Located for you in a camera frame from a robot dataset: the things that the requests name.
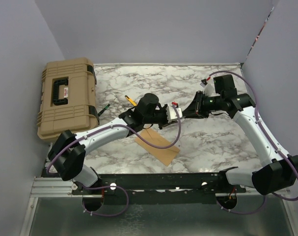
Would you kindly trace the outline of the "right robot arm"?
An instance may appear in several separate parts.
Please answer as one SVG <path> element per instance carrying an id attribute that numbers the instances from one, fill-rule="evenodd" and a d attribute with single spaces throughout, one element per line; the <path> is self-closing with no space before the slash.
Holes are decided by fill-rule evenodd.
<path id="1" fill-rule="evenodd" d="M 261 195 L 292 186 L 298 181 L 298 156 L 292 156 L 277 141 L 259 115 L 254 100 L 247 94 L 238 94 L 234 72 L 222 71 L 214 77 L 215 96 L 197 91 L 193 101 L 183 111 L 184 118 L 208 118 L 213 111 L 225 111 L 243 130 L 262 165 L 259 170 L 238 167 L 222 171 L 217 180 L 218 189 L 229 192 L 235 185 L 256 189 Z"/>

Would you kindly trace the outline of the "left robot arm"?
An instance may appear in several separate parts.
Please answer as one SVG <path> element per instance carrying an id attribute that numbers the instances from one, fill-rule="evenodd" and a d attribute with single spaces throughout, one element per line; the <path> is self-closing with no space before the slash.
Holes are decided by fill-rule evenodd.
<path id="1" fill-rule="evenodd" d="M 137 105 L 105 125 L 78 133 L 63 131 L 48 154 L 50 163 L 46 171 L 54 167 L 63 181 L 74 180 L 81 183 L 87 193 L 97 193 L 99 176 L 84 164 L 86 155 L 110 142 L 138 133 L 147 124 L 167 124 L 169 108 L 167 104 L 162 106 L 156 95 L 147 93 Z"/>

